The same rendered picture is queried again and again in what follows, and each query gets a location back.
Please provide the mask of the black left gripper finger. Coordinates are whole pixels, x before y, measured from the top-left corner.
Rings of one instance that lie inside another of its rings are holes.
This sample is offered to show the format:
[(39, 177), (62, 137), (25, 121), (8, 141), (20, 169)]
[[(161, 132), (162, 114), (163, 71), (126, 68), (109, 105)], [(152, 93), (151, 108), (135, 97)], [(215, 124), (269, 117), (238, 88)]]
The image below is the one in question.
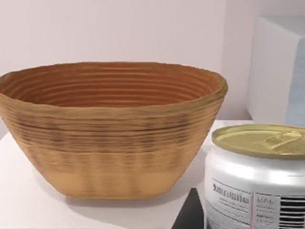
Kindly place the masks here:
[(204, 229), (204, 210), (196, 188), (191, 188), (171, 229)]

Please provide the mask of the silver can with gold lid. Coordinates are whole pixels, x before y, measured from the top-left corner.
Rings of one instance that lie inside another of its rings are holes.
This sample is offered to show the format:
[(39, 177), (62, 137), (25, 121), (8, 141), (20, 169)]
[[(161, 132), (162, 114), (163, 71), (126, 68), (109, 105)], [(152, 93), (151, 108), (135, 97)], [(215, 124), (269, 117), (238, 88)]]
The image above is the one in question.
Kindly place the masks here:
[(205, 229), (305, 229), (305, 128), (216, 129), (205, 159)]

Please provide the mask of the woven wicker basket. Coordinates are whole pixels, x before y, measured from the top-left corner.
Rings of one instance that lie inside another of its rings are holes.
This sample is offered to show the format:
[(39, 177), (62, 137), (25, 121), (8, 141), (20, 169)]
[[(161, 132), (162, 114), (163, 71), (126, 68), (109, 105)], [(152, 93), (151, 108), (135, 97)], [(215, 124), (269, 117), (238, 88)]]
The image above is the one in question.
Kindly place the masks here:
[(141, 199), (168, 192), (206, 139), (228, 91), (206, 69), (75, 62), (0, 77), (0, 116), (60, 193)]

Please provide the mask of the white box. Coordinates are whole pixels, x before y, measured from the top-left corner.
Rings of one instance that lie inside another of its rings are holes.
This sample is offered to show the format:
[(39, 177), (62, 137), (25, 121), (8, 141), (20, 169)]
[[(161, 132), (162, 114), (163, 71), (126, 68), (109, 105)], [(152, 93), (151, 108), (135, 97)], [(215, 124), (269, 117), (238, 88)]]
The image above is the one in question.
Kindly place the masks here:
[(305, 128), (305, 16), (257, 19), (246, 106), (256, 123)]

